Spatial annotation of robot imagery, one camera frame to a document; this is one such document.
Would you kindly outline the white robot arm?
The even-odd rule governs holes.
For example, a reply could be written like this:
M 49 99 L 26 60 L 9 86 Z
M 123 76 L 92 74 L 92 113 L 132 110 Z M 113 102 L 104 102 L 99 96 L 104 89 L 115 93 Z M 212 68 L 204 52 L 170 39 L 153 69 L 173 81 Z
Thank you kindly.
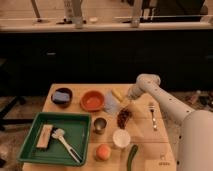
M 160 77 L 140 74 L 128 89 L 129 100 L 150 94 L 181 126 L 177 170 L 213 171 L 213 112 L 195 110 L 160 87 Z

